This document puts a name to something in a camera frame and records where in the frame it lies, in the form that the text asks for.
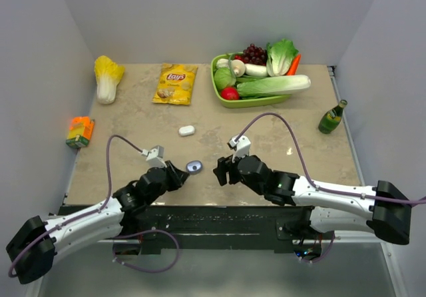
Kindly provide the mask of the white earbud charging case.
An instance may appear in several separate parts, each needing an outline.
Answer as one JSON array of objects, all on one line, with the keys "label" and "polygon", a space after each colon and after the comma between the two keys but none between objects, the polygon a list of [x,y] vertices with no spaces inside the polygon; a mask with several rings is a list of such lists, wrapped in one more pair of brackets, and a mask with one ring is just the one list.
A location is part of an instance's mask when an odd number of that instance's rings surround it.
[{"label": "white earbud charging case", "polygon": [[187,125],[187,126],[183,126],[180,127],[178,130],[178,134],[181,137],[187,137],[187,136],[191,136],[195,133],[195,127],[192,125]]}]

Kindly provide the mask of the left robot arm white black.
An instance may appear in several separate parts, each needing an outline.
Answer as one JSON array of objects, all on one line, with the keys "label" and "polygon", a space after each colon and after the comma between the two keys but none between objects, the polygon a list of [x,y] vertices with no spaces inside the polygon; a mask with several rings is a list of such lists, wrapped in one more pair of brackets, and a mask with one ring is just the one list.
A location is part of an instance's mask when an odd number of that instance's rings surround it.
[{"label": "left robot arm white black", "polygon": [[8,275],[21,284],[44,276],[55,261],[99,240],[132,238],[136,221],[160,196],[181,188],[189,174],[170,161],[150,168],[105,200],[66,216],[43,220],[34,216],[24,222],[6,246],[11,260]]}]

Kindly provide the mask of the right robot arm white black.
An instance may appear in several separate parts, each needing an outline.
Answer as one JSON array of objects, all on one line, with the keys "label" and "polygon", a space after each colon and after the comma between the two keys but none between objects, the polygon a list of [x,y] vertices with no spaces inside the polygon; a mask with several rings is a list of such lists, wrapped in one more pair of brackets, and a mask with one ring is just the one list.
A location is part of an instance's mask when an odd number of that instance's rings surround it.
[{"label": "right robot arm white black", "polygon": [[272,170],[255,155],[221,157],[213,173],[220,185],[240,182],[278,206],[310,206],[310,216],[296,223],[302,238],[352,230],[373,233],[391,244],[409,244],[411,205],[390,182],[356,187],[311,182],[296,173]]}]

